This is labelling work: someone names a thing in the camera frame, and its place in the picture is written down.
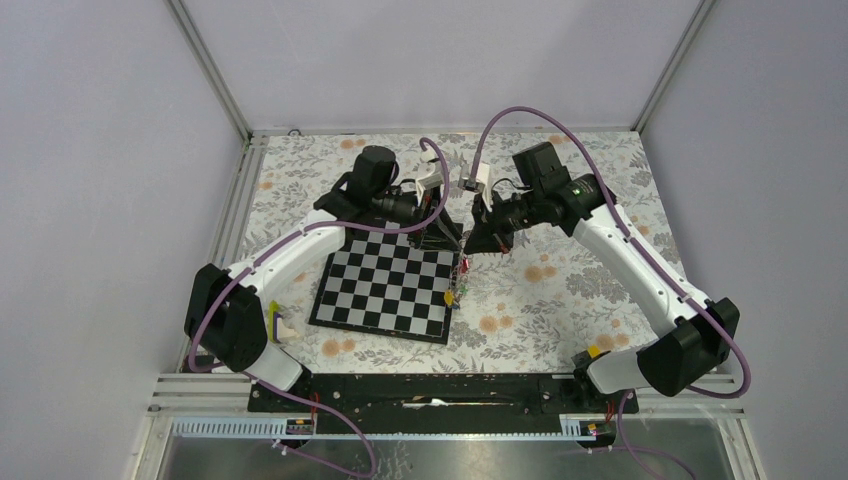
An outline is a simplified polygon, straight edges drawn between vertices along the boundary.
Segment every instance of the gray wall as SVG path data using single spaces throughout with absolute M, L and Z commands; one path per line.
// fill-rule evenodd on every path
M 644 136 L 687 272 L 741 308 L 770 479 L 848 471 L 846 19 L 721 1 Z
M 121 478 L 239 141 L 162 1 L 0 7 L 0 478 Z
M 698 0 L 186 3 L 254 128 L 345 129 L 631 125 Z

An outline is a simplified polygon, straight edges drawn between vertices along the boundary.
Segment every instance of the black joint housing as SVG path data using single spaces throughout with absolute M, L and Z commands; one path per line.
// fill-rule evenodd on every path
M 512 160 L 521 181 L 531 189 L 524 194 L 531 205 L 529 225 L 550 223 L 570 237 L 581 219 L 592 218 L 592 210 L 605 203 L 595 176 L 572 179 L 550 142 L 523 150 Z
M 523 202 L 520 200 L 505 202 L 498 192 L 492 192 L 492 211 L 489 212 L 483 204 L 483 196 L 475 195 L 471 206 L 474 228 L 465 243 L 464 252 L 468 255 L 509 253 L 515 231 L 522 228 L 522 219 L 527 216 L 523 210 Z
M 707 301 L 707 312 L 730 335 L 736 334 L 739 309 L 729 299 Z M 636 354 L 639 370 L 654 389 L 672 397 L 721 365 L 730 345 L 701 315 L 678 319 L 677 327 Z
M 357 205 L 368 207 L 371 199 L 389 188 L 395 169 L 395 152 L 368 145 L 356 156 L 345 192 Z
M 184 326 L 189 338 L 194 338 L 206 312 L 231 281 L 226 271 L 211 263 L 197 272 Z M 259 297 L 241 285 L 227 295 L 200 339 L 203 348 L 234 372 L 253 365 L 267 342 Z
M 574 362 L 574 382 L 563 384 L 568 390 L 562 393 L 570 401 L 587 411 L 603 411 L 608 402 L 618 402 L 623 396 L 623 391 L 611 394 L 601 393 L 589 377 L 589 365 L 608 353 L 603 352 L 592 358 L 589 352 L 584 350 L 571 358 L 571 361 Z

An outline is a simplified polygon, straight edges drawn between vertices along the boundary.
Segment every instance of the floral tablecloth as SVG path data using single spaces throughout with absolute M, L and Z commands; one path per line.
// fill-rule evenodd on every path
M 580 133 L 604 179 L 639 231 L 682 273 L 639 136 Z M 477 134 L 434 134 L 455 185 L 474 156 Z M 241 255 L 248 256 L 289 230 L 353 166 L 365 145 L 398 156 L 400 178 L 414 177 L 418 135 L 271 137 L 250 211 Z M 548 133 L 492 134 L 483 161 L 493 178 L 517 179 L 511 155 L 542 141 L 556 146 L 573 176 L 589 171 L 573 143 Z M 456 222 L 473 224 L 471 193 L 454 188 L 447 208 Z M 639 308 L 612 274 L 561 230 L 537 226 L 515 236 L 510 255 L 471 257 L 468 293 L 453 314 L 447 345 L 389 338 L 306 324 L 324 261 L 274 295 L 283 324 L 296 333 L 281 346 L 314 372 L 564 372 L 591 344 L 615 350 L 655 337 Z

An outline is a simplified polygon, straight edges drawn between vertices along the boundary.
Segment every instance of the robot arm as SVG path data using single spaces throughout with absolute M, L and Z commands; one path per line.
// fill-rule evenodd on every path
M 431 161 L 433 154 L 432 150 L 425 151 L 422 159 Z M 402 225 L 417 225 L 433 212 L 440 200 L 441 173 L 427 173 L 414 182 L 416 191 L 404 192 L 399 186 L 390 185 L 397 168 L 390 150 L 365 147 L 353 170 L 318 199 L 315 210 L 294 229 L 226 270 L 212 264 L 200 269 L 189 301 L 186 334 L 190 338 L 196 336 L 215 300 L 234 282 L 231 272 L 232 275 L 250 272 L 241 276 L 212 314 L 200 344 L 232 371 L 244 372 L 283 391 L 289 390 L 306 369 L 269 341 L 263 306 L 270 304 L 271 295 L 281 287 L 313 263 L 342 248 L 351 238 L 351 229 L 327 226 L 327 223 L 372 224 L 385 219 Z M 318 223 L 325 226 L 315 228 Z M 445 210 L 435 222 L 409 234 L 416 248 L 456 251 L 459 236 Z M 282 247 L 278 247 L 280 242 L 284 243 Z
M 733 336 L 739 312 L 730 300 L 711 301 L 678 275 L 638 230 L 632 229 L 631 236 L 625 237 L 595 177 L 590 174 L 572 179 L 550 143 L 520 152 L 513 160 L 528 191 L 509 200 L 494 193 L 491 208 L 487 195 L 478 194 L 472 209 L 475 227 L 465 253 L 507 253 L 516 230 L 539 223 L 558 226 L 609 268 L 659 337 L 647 346 L 602 355 L 583 352 L 575 357 L 575 377 L 586 384 L 587 394 L 603 396 L 650 386 L 674 396 L 727 359 L 729 346 L 687 301 L 697 302 Z M 629 218 L 620 205 L 615 208 L 622 218 Z M 679 281 L 689 298 L 679 298 L 631 240 L 644 246 L 660 268 Z

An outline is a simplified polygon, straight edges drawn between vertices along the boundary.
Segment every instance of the chessboard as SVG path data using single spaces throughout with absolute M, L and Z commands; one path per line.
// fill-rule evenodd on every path
M 327 257 L 308 323 L 447 344 L 452 310 L 444 295 L 458 260 L 411 248 L 405 234 L 356 231 Z

